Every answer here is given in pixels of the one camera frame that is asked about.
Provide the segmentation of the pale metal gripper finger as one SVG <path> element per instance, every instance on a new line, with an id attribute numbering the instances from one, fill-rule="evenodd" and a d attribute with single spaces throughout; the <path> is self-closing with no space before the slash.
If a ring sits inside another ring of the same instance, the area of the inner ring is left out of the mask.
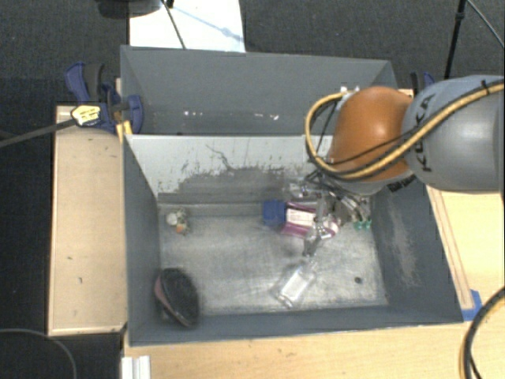
<path id="1" fill-rule="evenodd" d="M 316 225 L 312 225 L 305 234 L 303 242 L 303 256 L 313 256 L 320 243 L 320 233 Z"/>
<path id="2" fill-rule="evenodd" d="M 309 230 L 309 255 L 314 256 L 323 240 L 330 238 L 330 232 L 324 227 L 311 228 Z"/>

